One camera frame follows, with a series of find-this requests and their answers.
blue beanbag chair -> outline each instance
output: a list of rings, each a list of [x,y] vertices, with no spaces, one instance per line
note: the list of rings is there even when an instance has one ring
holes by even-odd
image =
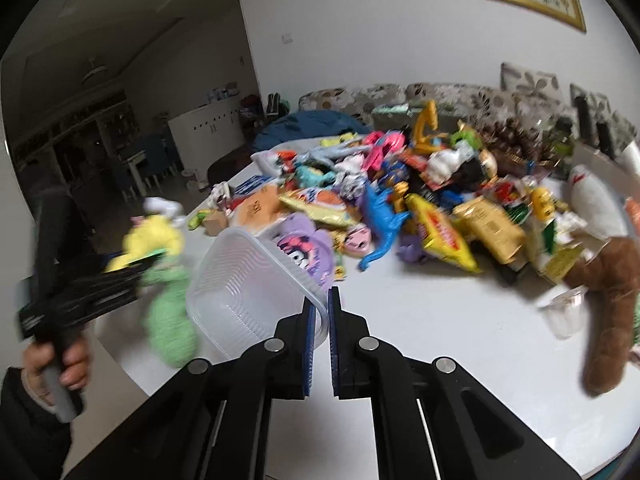
[[[261,131],[255,137],[254,149],[261,152],[287,140],[329,137],[344,132],[367,135],[370,129],[355,118],[334,110],[298,112],[278,119]]]

brown plush toy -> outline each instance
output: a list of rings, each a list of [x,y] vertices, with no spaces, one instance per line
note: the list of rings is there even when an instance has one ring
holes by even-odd
[[[602,332],[587,364],[584,384],[592,394],[606,393],[622,380],[633,343],[640,290],[638,248],[631,238],[612,238],[589,263],[579,260],[564,280],[571,288],[586,285],[605,295]]]

purple minnie mouse toy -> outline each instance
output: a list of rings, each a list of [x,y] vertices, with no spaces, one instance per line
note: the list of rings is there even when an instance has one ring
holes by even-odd
[[[304,213],[289,215],[280,224],[278,247],[327,292],[334,284],[334,242],[331,235]]]

green plush toy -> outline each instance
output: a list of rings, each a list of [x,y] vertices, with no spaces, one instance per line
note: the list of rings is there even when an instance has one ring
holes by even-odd
[[[161,256],[142,275],[142,285],[164,284],[146,318],[151,347],[170,366],[181,368],[198,348],[196,327],[187,316],[189,273],[176,256]]]

human hand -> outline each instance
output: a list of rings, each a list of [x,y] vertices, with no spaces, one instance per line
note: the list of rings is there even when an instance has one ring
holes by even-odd
[[[51,343],[32,342],[22,354],[22,366],[30,388],[49,405],[53,405],[54,399],[47,391],[41,372],[53,360],[53,357],[54,351]],[[70,390],[79,390],[87,386],[90,378],[91,360],[89,342],[84,335],[80,335],[62,356],[66,370],[60,375],[60,384]]]

